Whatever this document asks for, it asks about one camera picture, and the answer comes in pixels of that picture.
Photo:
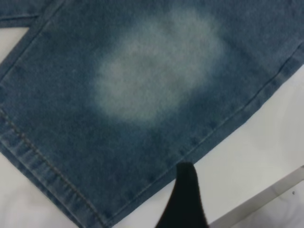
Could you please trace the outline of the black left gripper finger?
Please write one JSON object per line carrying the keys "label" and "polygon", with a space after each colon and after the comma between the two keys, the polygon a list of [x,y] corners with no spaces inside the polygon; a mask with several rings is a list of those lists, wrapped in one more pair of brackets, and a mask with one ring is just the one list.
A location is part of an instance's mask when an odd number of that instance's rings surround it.
{"label": "black left gripper finger", "polygon": [[177,165],[176,181],[157,228],[208,228],[194,165]]}

